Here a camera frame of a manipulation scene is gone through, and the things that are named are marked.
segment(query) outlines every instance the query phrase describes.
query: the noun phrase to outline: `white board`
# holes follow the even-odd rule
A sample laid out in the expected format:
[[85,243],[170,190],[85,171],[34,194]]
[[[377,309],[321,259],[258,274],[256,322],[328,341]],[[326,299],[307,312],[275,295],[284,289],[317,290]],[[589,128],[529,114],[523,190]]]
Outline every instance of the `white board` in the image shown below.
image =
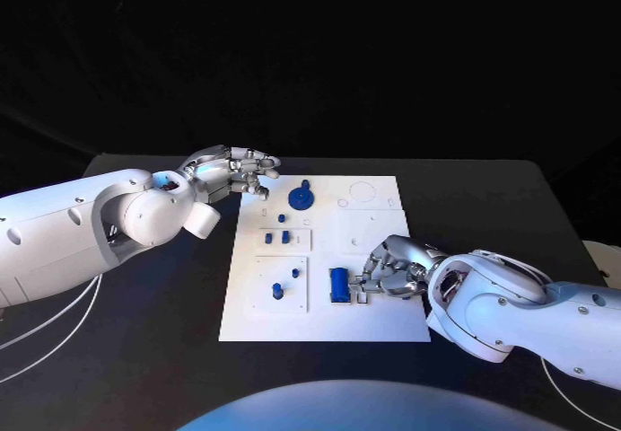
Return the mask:
[[[297,211],[287,198],[302,180],[310,181],[314,204]],[[385,238],[409,236],[395,177],[284,175],[261,183],[269,200],[245,194],[239,208],[220,341],[429,341],[419,297],[403,301],[367,295],[364,304],[351,295],[351,303],[330,302],[330,268],[346,268],[353,279]],[[282,230],[290,244],[282,244]],[[272,244],[265,244],[265,233],[272,233]],[[295,258],[307,269],[290,302],[281,303],[287,291],[274,300],[271,286],[294,282]],[[297,296],[304,283],[305,309]]]

